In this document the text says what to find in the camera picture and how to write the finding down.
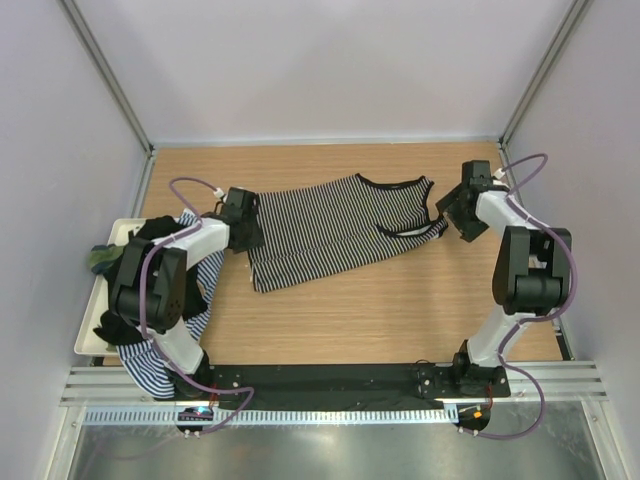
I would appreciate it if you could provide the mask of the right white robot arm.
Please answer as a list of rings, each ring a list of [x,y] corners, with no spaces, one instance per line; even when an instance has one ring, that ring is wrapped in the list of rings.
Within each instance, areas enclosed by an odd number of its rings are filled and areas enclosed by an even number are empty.
[[[491,286],[495,307],[448,368],[460,396],[506,395],[505,363],[513,345],[529,325],[549,321],[571,298],[570,232],[551,228],[518,206],[502,176],[486,160],[467,161],[460,183],[436,203],[464,241],[489,229],[501,237]]]

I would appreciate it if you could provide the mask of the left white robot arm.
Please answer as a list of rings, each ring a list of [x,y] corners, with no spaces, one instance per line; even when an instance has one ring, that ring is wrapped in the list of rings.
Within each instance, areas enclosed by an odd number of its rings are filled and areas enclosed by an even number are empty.
[[[216,211],[196,215],[186,228],[157,239],[129,240],[108,296],[109,311],[139,329],[192,400],[210,392],[212,376],[183,319],[187,272],[214,253],[241,253],[264,244],[258,195],[237,187],[216,195]]]

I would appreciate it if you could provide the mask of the black white striped tank top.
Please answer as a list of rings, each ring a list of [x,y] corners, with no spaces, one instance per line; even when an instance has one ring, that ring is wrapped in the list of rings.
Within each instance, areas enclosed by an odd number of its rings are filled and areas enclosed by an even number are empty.
[[[255,291],[269,293],[404,254],[440,238],[433,183],[421,176],[375,183],[359,173],[258,196],[263,245],[248,253]]]

